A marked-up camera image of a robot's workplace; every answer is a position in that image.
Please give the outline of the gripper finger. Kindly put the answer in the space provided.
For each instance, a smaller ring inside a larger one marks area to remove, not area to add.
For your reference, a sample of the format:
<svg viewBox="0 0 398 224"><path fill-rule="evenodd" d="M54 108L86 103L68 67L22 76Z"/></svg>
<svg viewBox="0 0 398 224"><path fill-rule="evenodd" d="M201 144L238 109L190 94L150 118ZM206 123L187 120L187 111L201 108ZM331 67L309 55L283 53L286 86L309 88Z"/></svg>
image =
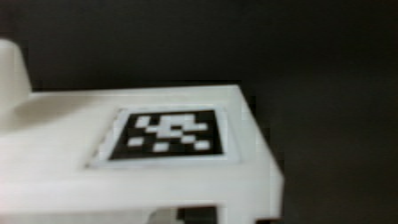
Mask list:
<svg viewBox="0 0 398 224"><path fill-rule="evenodd" d="M162 208L153 212L148 224L219 224L217 207Z"/></svg>

